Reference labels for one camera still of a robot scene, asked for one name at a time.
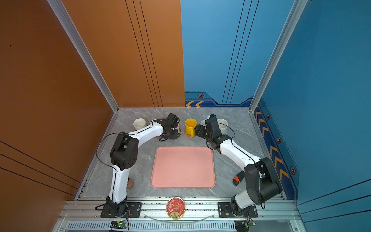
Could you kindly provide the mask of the white mug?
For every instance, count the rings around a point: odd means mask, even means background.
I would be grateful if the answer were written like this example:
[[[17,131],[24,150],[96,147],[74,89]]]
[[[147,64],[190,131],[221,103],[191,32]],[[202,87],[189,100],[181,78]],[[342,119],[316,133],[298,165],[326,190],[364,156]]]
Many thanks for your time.
[[[219,129],[221,130],[222,134],[227,134],[228,130],[228,122],[224,119],[217,119]]]

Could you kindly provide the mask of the yellow mug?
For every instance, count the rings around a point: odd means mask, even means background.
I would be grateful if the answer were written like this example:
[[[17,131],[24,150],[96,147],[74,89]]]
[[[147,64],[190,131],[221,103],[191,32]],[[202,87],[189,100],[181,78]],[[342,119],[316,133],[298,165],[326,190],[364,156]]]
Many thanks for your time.
[[[190,131],[195,132],[195,127],[197,126],[197,121],[195,119],[187,119],[185,121],[185,131],[190,133]]]

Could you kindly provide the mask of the cream mug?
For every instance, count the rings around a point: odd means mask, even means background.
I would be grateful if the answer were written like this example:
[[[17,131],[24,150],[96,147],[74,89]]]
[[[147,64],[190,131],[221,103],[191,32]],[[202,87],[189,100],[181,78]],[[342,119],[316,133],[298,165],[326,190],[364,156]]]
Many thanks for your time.
[[[143,118],[138,118],[133,122],[133,126],[135,127],[136,131],[139,131],[147,126],[147,122]]]

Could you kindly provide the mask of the red mug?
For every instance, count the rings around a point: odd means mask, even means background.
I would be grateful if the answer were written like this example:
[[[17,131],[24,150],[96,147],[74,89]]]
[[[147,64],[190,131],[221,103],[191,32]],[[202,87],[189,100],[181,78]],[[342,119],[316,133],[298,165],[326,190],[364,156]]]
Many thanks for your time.
[[[179,130],[179,120],[175,123],[175,125],[174,125],[174,129],[175,130]]]

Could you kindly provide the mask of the glossy dark brown coaster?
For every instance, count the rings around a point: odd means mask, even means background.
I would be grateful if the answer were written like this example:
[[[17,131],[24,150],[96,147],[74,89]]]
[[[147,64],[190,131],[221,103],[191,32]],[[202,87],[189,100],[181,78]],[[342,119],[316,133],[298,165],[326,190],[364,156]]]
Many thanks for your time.
[[[178,129],[177,130],[177,137],[176,138],[179,138],[181,135],[182,135],[181,129]]]

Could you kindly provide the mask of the purple mug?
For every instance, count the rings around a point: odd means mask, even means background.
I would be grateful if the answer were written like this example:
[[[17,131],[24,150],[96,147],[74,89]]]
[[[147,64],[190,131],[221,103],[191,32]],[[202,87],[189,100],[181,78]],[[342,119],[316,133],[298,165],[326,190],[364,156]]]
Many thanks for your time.
[[[204,119],[204,120],[202,120],[201,122],[200,122],[200,124],[202,125],[202,126],[206,126],[206,122],[205,122],[206,120]]]

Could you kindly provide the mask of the woven rattan coaster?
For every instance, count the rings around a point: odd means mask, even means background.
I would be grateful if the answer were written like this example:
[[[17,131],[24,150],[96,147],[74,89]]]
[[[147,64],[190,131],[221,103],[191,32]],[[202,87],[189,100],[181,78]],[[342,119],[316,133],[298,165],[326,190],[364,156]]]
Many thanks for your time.
[[[195,137],[196,134],[193,130],[190,131],[190,133],[187,133],[186,131],[184,132],[184,134],[187,136],[187,137]]]

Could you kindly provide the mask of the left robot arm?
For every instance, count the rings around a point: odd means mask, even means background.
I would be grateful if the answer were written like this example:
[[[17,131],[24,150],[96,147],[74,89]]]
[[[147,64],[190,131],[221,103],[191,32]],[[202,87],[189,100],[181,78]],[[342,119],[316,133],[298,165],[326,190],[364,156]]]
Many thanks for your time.
[[[110,152],[113,168],[112,185],[103,205],[102,218],[125,218],[128,216],[127,183],[129,172],[138,158],[139,147],[159,137],[160,141],[175,140],[180,136],[180,119],[170,113],[165,119],[156,119],[134,132],[118,132]]]

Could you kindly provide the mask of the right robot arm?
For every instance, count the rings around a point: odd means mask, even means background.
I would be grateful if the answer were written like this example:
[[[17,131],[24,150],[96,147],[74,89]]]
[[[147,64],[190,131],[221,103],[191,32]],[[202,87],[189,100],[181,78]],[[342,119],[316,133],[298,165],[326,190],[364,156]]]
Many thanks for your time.
[[[223,134],[221,123],[211,114],[205,125],[197,125],[195,135],[206,140],[211,150],[230,158],[244,175],[245,190],[231,197],[231,210],[237,217],[243,217],[253,206],[265,207],[266,201],[282,193],[281,180],[270,158],[260,158],[239,146],[233,137]]]

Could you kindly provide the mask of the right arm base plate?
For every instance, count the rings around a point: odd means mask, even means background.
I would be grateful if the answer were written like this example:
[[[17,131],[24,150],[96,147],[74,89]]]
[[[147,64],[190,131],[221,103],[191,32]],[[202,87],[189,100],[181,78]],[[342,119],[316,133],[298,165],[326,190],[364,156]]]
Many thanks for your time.
[[[255,205],[243,209],[240,213],[234,213],[231,202],[218,202],[218,216],[220,218],[257,218],[258,211]]]

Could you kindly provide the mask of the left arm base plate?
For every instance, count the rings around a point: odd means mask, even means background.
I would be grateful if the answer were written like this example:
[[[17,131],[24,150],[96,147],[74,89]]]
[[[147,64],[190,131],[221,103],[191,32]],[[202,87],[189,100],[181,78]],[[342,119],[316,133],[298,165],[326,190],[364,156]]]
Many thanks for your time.
[[[101,218],[139,218],[142,210],[140,202],[105,203],[101,212]]]

